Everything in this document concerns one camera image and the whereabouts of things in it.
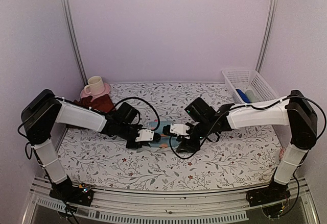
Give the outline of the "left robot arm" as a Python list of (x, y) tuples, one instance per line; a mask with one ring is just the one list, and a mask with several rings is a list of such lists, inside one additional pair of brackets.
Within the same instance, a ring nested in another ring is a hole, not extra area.
[(54, 128), (70, 125), (109, 137), (117, 136), (126, 141), (129, 149), (138, 149), (143, 142), (152, 140), (151, 136), (146, 135), (146, 129), (142, 125), (132, 123), (139, 112), (125, 99), (121, 102), (118, 109), (111, 106), (108, 111), (104, 111), (65, 100), (45, 89), (23, 109), (19, 127), (25, 130), (23, 137), (31, 146), (31, 153), (27, 157), (35, 155), (51, 182), (52, 190), (64, 200), (72, 200), (78, 188), (73, 186), (59, 161), (52, 142)]

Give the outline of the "blue patterned towel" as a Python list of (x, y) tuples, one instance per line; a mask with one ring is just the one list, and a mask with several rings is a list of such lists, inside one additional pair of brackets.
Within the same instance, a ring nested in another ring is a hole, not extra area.
[[(157, 130), (155, 130), (156, 133), (160, 134), (161, 139), (159, 142), (149, 142), (149, 147), (154, 147), (154, 148), (165, 148), (165, 147), (170, 147), (169, 145), (169, 136), (163, 134), (163, 128), (166, 125), (170, 125), (173, 122), (170, 120), (164, 120), (164, 121), (160, 121), (160, 126), (158, 127)], [(149, 129), (154, 129), (157, 126), (157, 120), (155, 121), (150, 121), (147, 124), (147, 128)], [(171, 145), (172, 147), (178, 147), (180, 144), (179, 141), (176, 140), (176, 137), (172, 137), (171, 139)]]

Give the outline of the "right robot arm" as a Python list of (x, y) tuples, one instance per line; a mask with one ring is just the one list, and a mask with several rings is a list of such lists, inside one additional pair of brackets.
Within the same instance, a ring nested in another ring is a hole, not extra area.
[(319, 139), (318, 117), (313, 105), (315, 102), (299, 90), (292, 90), (288, 96), (265, 102), (223, 104), (218, 110), (199, 97), (185, 109), (196, 125), (171, 125), (169, 131), (181, 137), (182, 143), (191, 146), (191, 152), (194, 153), (200, 150), (200, 141), (211, 134), (245, 127), (273, 126), (278, 139), (285, 146), (271, 185), (264, 191), (266, 200), (274, 202), (283, 195), (284, 187)]

